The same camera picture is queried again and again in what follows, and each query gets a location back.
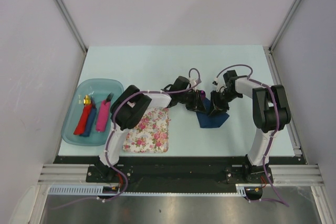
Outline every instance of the white wall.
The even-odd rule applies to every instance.
[[[0,0],[0,222],[60,137],[83,54],[53,0]]]
[[[64,0],[86,45],[269,46],[293,0]]]
[[[303,0],[275,61],[304,150],[336,207],[336,0]]]

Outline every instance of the dark blue fabric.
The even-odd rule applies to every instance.
[[[204,104],[204,107],[206,108],[206,111],[208,112],[210,109],[209,99],[205,98],[203,101],[203,104]],[[196,112],[196,114],[197,114],[197,118],[200,124],[199,126],[205,129],[219,128],[229,118],[229,115],[227,113],[216,115],[216,116],[211,116],[211,117],[201,112]]]
[[[92,108],[90,111],[88,120],[86,121],[85,131],[82,134],[80,134],[80,136],[90,136],[91,128],[95,120],[96,114],[97,114],[97,109]]]

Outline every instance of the teal tray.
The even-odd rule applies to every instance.
[[[99,146],[105,144],[109,131],[110,131],[110,119],[106,125],[104,132],[96,131],[97,116],[100,108],[100,104],[106,99],[109,93],[113,93],[114,96],[111,101],[111,105],[124,91],[123,85],[116,80],[110,79],[89,79],[82,82],[73,95],[71,105],[68,109],[67,116],[64,120],[62,127],[62,138],[69,144],[81,145],[81,146]],[[97,115],[93,123],[91,134],[88,137],[74,135],[75,128],[77,127],[80,116],[83,112],[83,99],[88,94],[94,98],[97,107]]]

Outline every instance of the metal floor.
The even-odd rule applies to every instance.
[[[48,210],[81,196],[49,195],[41,224],[321,223],[310,187],[278,189],[290,208],[273,202],[248,203],[242,197],[123,196],[111,202],[85,200]],[[274,197],[271,188],[264,197]]]

